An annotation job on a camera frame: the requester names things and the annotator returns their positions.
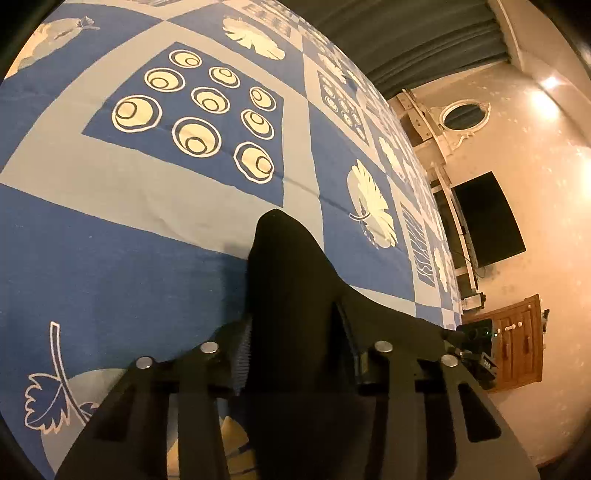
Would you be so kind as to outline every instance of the bed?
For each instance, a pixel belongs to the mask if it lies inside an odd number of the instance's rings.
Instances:
[[[0,112],[0,413],[48,479],[130,362],[240,318],[271,209],[369,298],[460,322],[399,122],[274,0],[68,0],[16,58]]]

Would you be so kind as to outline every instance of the cable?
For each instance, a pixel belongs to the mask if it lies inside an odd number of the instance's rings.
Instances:
[[[466,257],[464,256],[464,254],[463,254],[463,253],[461,253],[461,252],[458,252],[457,250],[454,250],[454,249],[453,249],[453,248],[451,248],[451,247],[450,247],[450,249],[449,249],[449,250],[450,250],[451,252],[454,252],[454,253],[458,254],[458,255],[461,255],[461,256],[464,258],[464,260],[466,260],[467,262],[470,262],[470,265],[472,265],[472,260],[470,260],[469,258],[466,258]],[[474,273],[476,274],[476,276],[477,276],[478,278],[480,278],[481,280],[483,280],[483,279],[484,279],[484,277],[486,277],[486,265],[485,265],[484,267],[481,267],[481,268],[483,268],[483,269],[484,269],[484,274],[483,274],[483,276],[480,276],[480,275],[478,274],[478,272],[476,271],[476,269],[475,269],[475,268],[474,268]]]

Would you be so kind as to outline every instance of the metal screw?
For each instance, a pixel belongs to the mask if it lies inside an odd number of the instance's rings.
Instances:
[[[441,358],[441,362],[443,365],[447,367],[457,367],[460,361],[454,355],[443,355]]]
[[[390,353],[394,347],[386,340],[378,340],[374,343],[374,348],[380,353]]]
[[[152,360],[149,356],[141,356],[135,361],[135,366],[140,370],[146,370],[146,368],[150,368],[153,363],[154,360]]]
[[[199,347],[203,353],[215,353],[217,352],[218,348],[219,345],[216,342],[205,342],[201,344],[201,347]]]

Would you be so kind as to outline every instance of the oval mirror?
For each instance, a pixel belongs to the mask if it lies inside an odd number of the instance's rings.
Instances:
[[[450,110],[443,119],[443,124],[451,130],[467,130],[482,122],[485,115],[486,112],[480,105],[468,103]]]

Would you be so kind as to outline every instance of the leaf print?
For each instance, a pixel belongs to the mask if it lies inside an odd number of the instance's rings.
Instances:
[[[365,236],[376,248],[396,245],[394,220],[386,212],[388,204],[371,174],[359,160],[357,165],[351,167],[347,184],[357,211],[357,215],[350,213],[349,217],[362,223]]]
[[[388,158],[390,165],[392,165],[392,169],[396,172],[396,174],[401,178],[405,179],[404,170],[402,169],[402,165],[400,164],[400,160],[394,153],[394,150],[390,146],[390,144],[386,141],[385,138],[379,138],[380,147],[382,147],[382,151]]]
[[[47,434],[58,433],[70,424],[70,409],[64,387],[58,377],[48,374],[29,375],[33,383],[25,391],[25,425]]]
[[[223,29],[226,35],[239,45],[248,49],[254,48],[255,52],[271,60],[283,60],[285,52],[257,27],[234,18],[224,18]]]
[[[99,405],[98,403],[88,401],[83,403],[82,405],[78,405],[78,408],[80,408],[80,411],[86,417],[86,419],[90,420],[90,418],[94,415],[96,409],[99,408]]]
[[[334,64],[334,62],[332,62],[331,59],[329,59],[325,55],[322,55],[322,53],[318,54],[318,58],[324,64],[324,66],[329,70],[330,73],[332,73],[334,76],[336,76],[342,83],[347,83],[347,79],[345,78],[345,74],[343,73],[343,70],[341,70],[339,66]]]
[[[55,375],[40,373],[29,375],[31,385],[25,390],[25,426],[41,430],[47,434],[58,433],[64,422],[70,424],[70,409],[85,425],[99,407],[93,402],[82,405],[76,399],[68,385],[68,379],[61,359],[60,324],[50,322],[49,342],[51,360]]]
[[[437,267],[437,272],[439,274],[439,281],[441,282],[441,286],[443,290],[447,291],[447,274],[446,274],[446,267],[443,263],[443,259],[441,258],[441,253],[439,249],[435,247],[433,251],[433,260],[435,260],[435,266]]]

